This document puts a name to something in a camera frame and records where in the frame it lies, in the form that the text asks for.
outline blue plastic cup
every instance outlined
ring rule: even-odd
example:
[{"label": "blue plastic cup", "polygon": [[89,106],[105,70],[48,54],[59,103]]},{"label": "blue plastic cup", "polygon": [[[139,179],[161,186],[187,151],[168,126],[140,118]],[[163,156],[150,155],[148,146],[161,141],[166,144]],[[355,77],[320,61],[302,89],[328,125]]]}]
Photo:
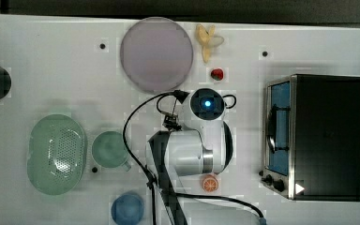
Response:
[{"label": "blue plastic cup", "polygon": [[134,193],[123,194],[112,204],[112,219],[118,225],[136,225],[142,220],[143,214],[143,199]]}]

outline small orange item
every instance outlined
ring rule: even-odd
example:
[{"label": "small orange item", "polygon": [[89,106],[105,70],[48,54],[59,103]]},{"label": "small orange item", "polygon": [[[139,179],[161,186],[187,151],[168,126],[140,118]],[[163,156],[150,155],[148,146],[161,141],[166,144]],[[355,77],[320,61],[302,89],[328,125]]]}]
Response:
[{"label": "small orange item", "polygon": [[206,175],[202,181],[203,189],[206,192],[212,192],[218,189],[218,180],[213,175]]}]

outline purple plate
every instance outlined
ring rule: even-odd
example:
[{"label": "purple plate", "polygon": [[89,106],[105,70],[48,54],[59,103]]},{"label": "purple plate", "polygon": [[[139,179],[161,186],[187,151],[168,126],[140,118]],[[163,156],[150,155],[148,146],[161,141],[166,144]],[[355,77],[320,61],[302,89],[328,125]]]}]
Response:
[{"label": "purple plate", "polygon": [[192,66],[193,50],[186,31],[166,18],[134,24],[121,45],[121,63],[142,90],[162,92],[180,85]]}]

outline green basket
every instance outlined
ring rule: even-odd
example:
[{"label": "green basket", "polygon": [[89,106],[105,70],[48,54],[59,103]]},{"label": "green basket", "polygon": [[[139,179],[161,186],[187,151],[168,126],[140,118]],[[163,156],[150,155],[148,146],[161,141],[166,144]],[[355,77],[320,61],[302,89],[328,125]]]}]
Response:
[{"label": "green basket", "polygon": [[78,123],[62,114],[46,116],[31,132],[28,178],[42,193],[64,194],[80,181],[86,152],[86,137]]}]

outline oven knob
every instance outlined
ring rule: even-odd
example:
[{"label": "oven knob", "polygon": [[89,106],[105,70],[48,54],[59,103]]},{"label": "oven knob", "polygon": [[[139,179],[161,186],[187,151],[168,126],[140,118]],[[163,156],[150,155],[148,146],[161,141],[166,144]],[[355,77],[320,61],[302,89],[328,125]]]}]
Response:
[{"label": "oven knob", "polygon": [[262,181],[268,186],[271,186],[273,184],[273,177],[271,175],[266,175],[265,178],[262,178]]},{"label": "oven knob", "polygon": [[285,185],[283,184],[283,181],[281,179],[274,181],[274,188],[279,191],[282,192],[285,189]]}]

